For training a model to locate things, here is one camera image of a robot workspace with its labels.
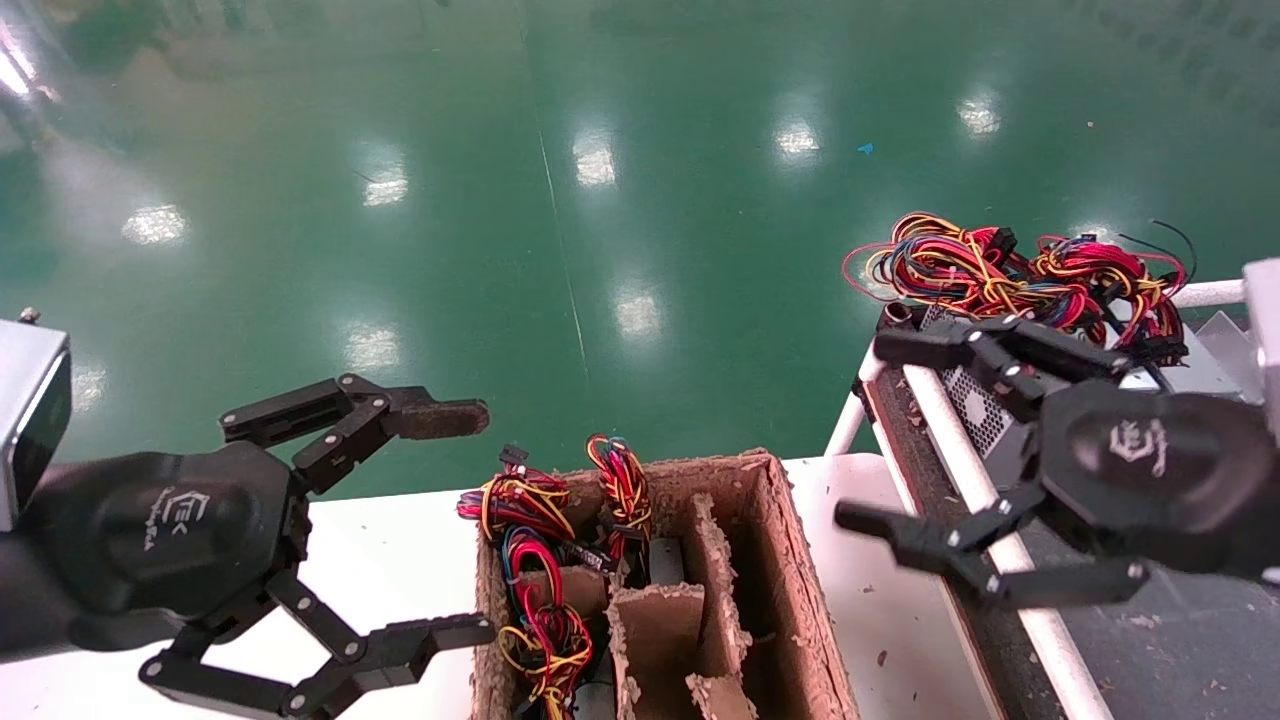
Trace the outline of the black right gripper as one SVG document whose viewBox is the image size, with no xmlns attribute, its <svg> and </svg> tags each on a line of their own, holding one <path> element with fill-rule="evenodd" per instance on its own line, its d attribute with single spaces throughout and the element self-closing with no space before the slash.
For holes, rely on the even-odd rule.
<svg viewBox="0 0 1280 720">
<path fill-rule="evenodd" d="M 1092 552 L 1185 574 L 1277 580 L 1277 441 L 1258 407 L 1121 389 L 1105 380 L 1119 383 L 1132 369 L 1129 356 L 1019 315 L 888 328 L 877 332 L 872 351 L 888 365 L 960 368 L 1016 421 L 1039 416 L 1038 480 L 1047 493 L 1021 484 L 950 527 L 850 498 L 836 502 L 835 525 L 883 539 L 899 566 L 1006 610 L 1134 597 L 1151 578 L 1137 559 L 1011 573 L 986 561 L 1050 497 Z M 1048 396 L 1039 374 L 1084 383 Z"/>
</svg>

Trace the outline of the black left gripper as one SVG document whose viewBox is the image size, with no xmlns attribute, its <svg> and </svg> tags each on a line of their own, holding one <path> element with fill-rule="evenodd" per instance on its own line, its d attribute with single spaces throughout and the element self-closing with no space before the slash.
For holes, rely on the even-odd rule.
<svg viewBox="0 0 1280 720">
<path fill-rule="evenodd" d="M 174 642 L 138 679 L 180 705 L 247 719 L 338 719 L 415 685 L 442 652 L 490 644 L 480 612 L 358 634 L 296 571 L 311 529 L 294 471 L 252 446 L 50 468 L 3 536 L 4 662 Z M 288 684 L 204 661 L 282 609 L 326 652 Z"/>
</svg>

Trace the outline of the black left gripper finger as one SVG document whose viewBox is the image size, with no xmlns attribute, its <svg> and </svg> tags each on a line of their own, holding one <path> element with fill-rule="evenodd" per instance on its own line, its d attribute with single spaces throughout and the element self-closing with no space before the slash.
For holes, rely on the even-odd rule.
<svg viewBox="0 0 1280 720">
<path fill-rule="evenodd" d="M 477 436 L 489 421 L 479 398 L 439 401 L 421 386 L 387 388 L 344 374 L 236 407 L 221 418 L 221 432 L 228 443 L 260 448 L 315 436 L 293 456 L 294 475 L 324 495 L 390 439 Z"/>
</svg>

